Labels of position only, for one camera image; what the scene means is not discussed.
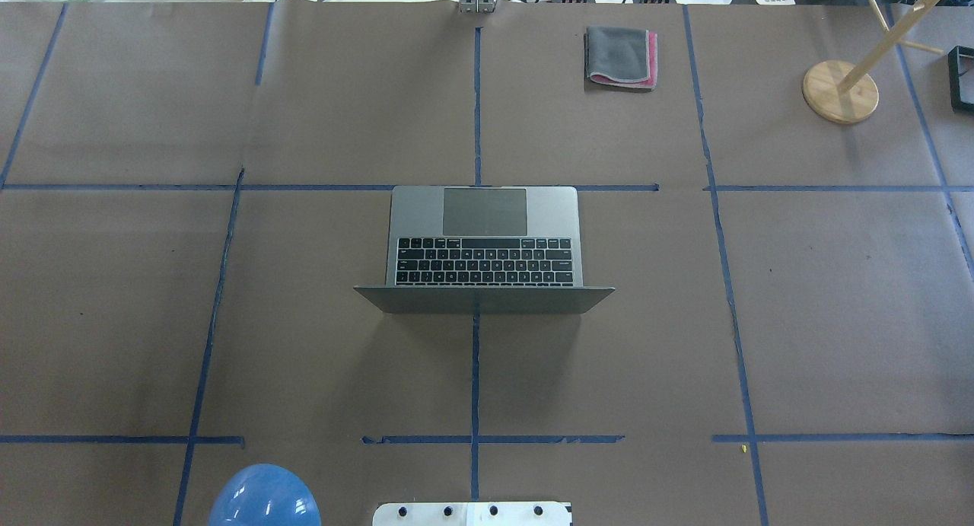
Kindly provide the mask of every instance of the black key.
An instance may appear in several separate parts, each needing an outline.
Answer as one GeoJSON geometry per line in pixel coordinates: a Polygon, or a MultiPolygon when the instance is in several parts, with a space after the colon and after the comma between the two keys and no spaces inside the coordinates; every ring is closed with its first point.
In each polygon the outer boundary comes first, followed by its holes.
{"type": "Polygon", "coordinates": [[[463,248],[514,248],[518,241],[516,238],[465,238],[463,248]]]}

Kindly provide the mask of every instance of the microfiber cloth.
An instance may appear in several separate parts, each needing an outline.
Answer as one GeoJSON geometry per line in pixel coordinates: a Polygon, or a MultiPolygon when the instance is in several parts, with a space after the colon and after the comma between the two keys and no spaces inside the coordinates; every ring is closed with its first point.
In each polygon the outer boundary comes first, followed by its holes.
{"type": "Polygon", "coordinates": [[[589,26],[585,76],[592,82],[653,90],[657,87],[657,34],[630,27],[589,26]]]}

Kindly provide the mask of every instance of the silver laptop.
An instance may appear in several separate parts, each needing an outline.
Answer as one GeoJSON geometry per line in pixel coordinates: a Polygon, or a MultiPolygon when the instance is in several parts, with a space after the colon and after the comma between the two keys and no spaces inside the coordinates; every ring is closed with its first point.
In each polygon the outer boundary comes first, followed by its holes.
{"type": "Polygon", "coordinates": [[[356,286],[386,312],[581,314],[613,292],[582,282],[570,186],[396,186],[386,285],[356,286]]]}

